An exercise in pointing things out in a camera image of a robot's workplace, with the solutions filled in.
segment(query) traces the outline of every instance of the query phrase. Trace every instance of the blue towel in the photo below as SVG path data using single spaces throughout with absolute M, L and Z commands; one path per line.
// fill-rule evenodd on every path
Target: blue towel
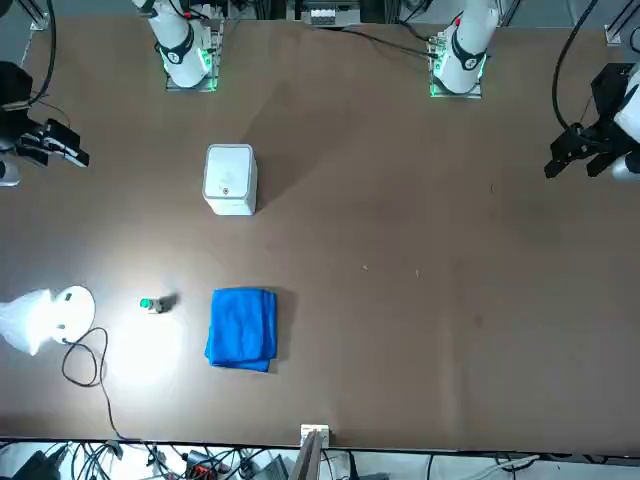
M 276 352 L 275 293 L 245 287 L 213 292 L 204 352 L 209 365 L 266 372 Z

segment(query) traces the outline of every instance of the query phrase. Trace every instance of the black cable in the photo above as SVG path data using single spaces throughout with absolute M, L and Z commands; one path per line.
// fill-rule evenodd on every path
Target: black cable
M 411 20 L 418 13 L 418 11 L 420 11 L 420 9 L 422 9 L 422 12 L 420 13 L 425 13 L 427 10 L 429 10 L 429 7 L 432 3 L 433 0 L 423 0 L 411 11 L 409 16 L 405 18 L 404 21 L 408 22 L 409 20 Z
M 610 32 L 611 29 L 613 28 L 613 26 L 616 24 L 616 22 L 618 20 L 620 20 L 620 17 L 622 17 L 622 15 L 624 15 L 624 12 L 626 12 L 627 10 L 629 10 L 629 7 L 633 4 L 633 2 L 635 2 L 635 0 L 629 0 L 627 2 L 627 4 L 625 5 L 625 7 L 620 10 L 620 13 L 618 14 L 618 16 L 616 18 L 613 19 L 613 22 L 611 22 L 611 24 L 607 27 L 607 32 Z
M 567 52 L 569 51 L 569 48 L 571 48 L 571 44 L 573 44 L 573 41 L 576 38 L 576 35 L 578 34 L 578 32 L 580 31 L 582 24 L 585 22 L 585 20 L 593 10 L 593 8 L 598 3 L 598 1 L 599 0 L 591 0 L 587 8 L 585 8 L 584 12 L 582 13 L 582 16 L 578 20 L 578 23 L 576 23 L 576 26 L 573 27 L 573 30 L 571 31 L 569 38 L 565 42 L 564 47 L 562 47 L 562 51 L 560 52 L 558 61 L 556 62 L 556 68 L 555 68 L 555 71 L 553 72 L 553 82 L 551 84 L 551 101 L 553 103 L 553 112 L 555 113 L 556 118 L 558 119 L 558 123 L 562 126 L 562 128 L 565 129 L 565 131 L 573 132 L 575 136 L 578 137 L 578 139 L 585 145 L 599 145 L 599 143 L 594 142 L 593 140 L 589 140 L 583 137 L 582 135 L 580 135 L 578 132 L 575 132 L 574 130 L 572 130 L 571 127 L 569 127 L 569 125 L 565 121 L 565 119 L 562 117 L 562 114 L 560 113 L 560 107 L 558 106 L 558 79 L 560 77 L 560 68 L 562 67 L 562 62 L 564 61 L 564 58 L 567 56 Z
M 96 331 L 102 332 L 104 334 L 104 348 L 102 349 L 102 355 L 100 356 L 99 367 L 98 367 L 98 362 L 96 360 L 95 354 L 91 351 L 89 347 L 87 347 L 82 343 L 82 340 L 84 340 L 85 338 L 87 338 L 87 336 L 91 335 L 93 332 L 96 332 Z M 77 385 L 78 387 L 93 388 L 93 387 L 99 386 L 102 389 L 102 393 L 104 394 L 104 398 L 107 402 L 107 415 L 109 418 L 109 426 L 118 436 L 118 438 L 120 438 L 121 440 L 131 440 L 125 437 L 124 435 L 122 435 L 116 428 L 113 422 L 113 412 L 111 411 L 111 399 L 109 398 L 107 389 L 104 387 L 104 358 L 107 355 L 107 348 L 109 347 L 109 334 L 107 333 L 107 331 L 102 327 L 93 327 L 93 328 L 90 328 L 77 341 L 68 342 L 65 339 L 63 339 L 63 342 L 66 345 L 70 345 L 70 347 L 69 347 L 69 350 L 67 350 L 66 353 L 64 354 L 64 357 L 62 357 L 62 366 L 61 366 L 62 376 L 68 381 L 70 381 L 71 383 L 73 383 L 74 385 Z M 93 365 L 94 365 L 94 374 L 90 382 L 80 382 L 75 378 L 70 377 L 65 370 L 65 366 L 67 364 L 67 360 L 69 359 L 69 355 L 71 354 L 71 352 L 74 351 L 76 347 L 82 348 L 83 350 L 88 352 L 89 355 L 91 356 L 91 360 L 93 361 Z
M 582 111 L 582 115 L 580 115 L 580 124 L 582 124 L 582 121 L 584 120 L 585 115 L 587 114 L 587 111 L 589 110 L 589 105 L 591 105 L 591 100 L 593 100 L 593 95 L 591 95 L 589 97 L 589 100 L 587 100 L 587 104 L 584 106 L 584 110 Z
M 414 37 L 416 37 L 418 40 L 421 40 L 423 42 L 429 41 L 429 35 L 420 35 L 418 31 L 415 28 L 413 28 L 413 26 L 410 23 L 407 23 L 406 20 L 398 20 L 398 23 L 402 25 L 404 28 L 406 28 L 409 31 L 409 33 Z
M 435 457 L 435 455 L 431 455 L 429 457 L 429 463 L 427 464 L 427 477 L 425 478 L 425 480 L 431 480 L 431 466 L 433 465 L 433 457 Z
M 329 475 L 331 476 L 331 480 L 335 480 L 333 476 L 333 468 L 331 468 L 331 462 L 329 461 L 327 451 L 324 448 L 322 449 L 322 455 L 324 455 L 324 460 L 327 462 L 327 467 L 329 467 Z
M 640 27 L 636 27 L 631 31 L 631 35 L 629 36 L 629 45 L 631 46 L 631 50 L 633 50 L 636 53 L 640 53 L 640 50 L 638 50 L 636 48 L 636 46 L 633 44 L 633 36 L 636 34 L 636 32 L 640 29 Z
M 64 117 L 65 123 L 67 124 L 67 128 L 71 128 L 71 119 L 69 118 L 69 115 L 67 115 L 64 110 L 62 110 L 60 107 L 56 107 L 55 105 L 52 105 L 50 103 L 44 102 L 42 100 L 38 100 L 38 103 L 40 105 L 44 105 L 45 107 L 49 107 L 52 110 L 57 111 L 60 115 L 62 115 Z
M 94 452 L 93 447 L 91 446 L 91 444 L 89 444 L 89 450 L 91 450 L 91 452 L 95 455 L 94 456 L 94 462 L 93 462 L 93 471 L 96 471 L 96 465 L 98 467 L 98 473 L 100 473 L 100 476 L 102 477 L 103 480 L 111 480 L 111 478 L 109 477 L 109 475 L 107 475 L 107 473 L 104 471 L 104 469 L 102 468 L 102 456 L 108 455 L 109 452 L 111 452 L 111 454 L 113 455 L 113 450 L 111 450 L 109 448 L 109 446 L 105 443 L 102 444 L 100 447 L 98 447 L 98 449 Z
M 613 32 L 613 34 L 612 34 L 611 36 L 612 36 L 612 37 L 615 37 L 618 33 L 620 33 L 620 30 L 622 30 L 622 29 L 625 27 L 625 25 L 626 25 L 627 23 L 629 23 L 629 20 L 631 20 L 631 19 L 635 16 L 635 14 L 638 12 L 638 10 L 640 10 L 640 4 L 636 5 L 636 6 L 634 7 L 634 9 L 633 9 L 633 10 L 631 10 L 631 12 L 629 13 L 629 16 L 628 16 L 627 18 L 625 18 L 625 19 L 624 19 L 624 22 L 622 22 L 622 23 L 620 24 L 620 26 L 618 27 L 618 29 L 617 29 L 615 32 Z
M 380 43 L 382 45 L 386 45 L 388 47 L 396 48 L 404 53 L 410 53 L 413 55 L 419 55 L 421 57 L 431 57 L 437 58 L 438 56 L 435 53 L 429 53 L 424 50 L 418 50 L 417 48 L 405 47 L 404 45 L 399 45 L 397 43 L 390 42 L 388 40 L 384 40 L 382 38 L 374 37 L 373 35 L 369 35 L 368 33 L 359 32 L 357 30 L 338 30 L 343 33 L 350 33 L 351 35 L 356 35 L 358 37 L 366 38 L 373 42 Z
M 508 453 L 496 453 L 496 456 L 493 458 L 493 460 L 496 462 L 496 465 L 500 465 L 500 455 L 504 455 L 504 457 L 507 459 L 508 462 L 511 461 L 511 456 L 509 456 Z M 518 465 L 518 466 L 511 465 L 508 467 L 501 467 L 501 468 L 503 472 L 513 473 L 514 474 L 513 478 L 515 478 L 515 472 L 526 470 L 527 468 L 531 467 L 531 465 L 533 465 L 534 463 L 536 463 L 535 460 L 529 460 L 524 465 Z
M 71 456 L 71 480 L 76 480 L 76 459 L 78 458 L 78 451 L 80 450 L 81 445 L 82 443 L 78 443 L 78 446 Z
M 45 93 L 47 93 L 47 89 L 49 88 L 49 83 L 51 83 L 51 77 L 53 76 L 53 67 L 56 63 L 56 42 L 57 42 L 57 32 L 56 32 L 56 15 L 53 11 L 53 2 L 52 0 L 47 0 L 47 9 L 49 10 L 49 29 L 51 30 L 51 45 L 49 47 L 49 66 L 47 67 L 47 75 L 44 77 L 44 82 L 42 82 L 42 86 L 40 87 L 40 91 L 36 93 L 36 96 L 31 98 L 27 102 L 27 106 L 31 106 L 40 100 Z
M 266 450 L 266 448 L 261 448 L 260 450 L 258 450 L 257 452 L 252 453 L 251 455 L 249 455 L 248 457 L 242 459 L 240 461 L 240 463 L 238 464 L 238 466 L 236 468 L 234 468 L 233 470 L 231 470 L 229 473 L 227 473 L 226 478 L 231 478 L 233 477 L 236 473 L 238 473 L 238 470 L 240 470 L 242 468 L 242 464 L 249 462 L 253 457 L 256 457 L 258 455 L 260 455 L 262 452 L 264 452 Z
M 609 457 L 606 456 L 603 456 L 602 460 L 600 460 L 599 462 L 596 462 L 591 455 L 583 455 L 583 457 L 592 465 L 604 465 L 609 461 Z

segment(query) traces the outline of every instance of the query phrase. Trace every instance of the table surface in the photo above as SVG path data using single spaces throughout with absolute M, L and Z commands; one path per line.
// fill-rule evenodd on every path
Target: table surface
M 169 94 L 143 19 L 58 23 L 46 100 L 91 165 L 21 163 L 0 190 L 0 298 L 92 291 L 124 435 L 295 445 L 323 423 L 340 446 L 640 454 L 640 189 L 542 170 L 567 30 L 499 31 L 470 101 L 429 98 L 422 59 L 284 22 L 229 26 L 218 92 Z M 35 85 L 47 49 L 37 35 Z M 568 119 L 611 58 L 580 34 Z M 211 143 L 253 146 L 255 217 L 202 199 Z M 211 293 L 234 285 L 278 293 L 269 374 L 204 358 Z M 172 292 L 173 312 L 137 310 Z M 100 390 L 60 375 L 65 350 L 0 343 L 0 434 L 112 437 Z M 69 367 L 91 376 L 81 353 Z

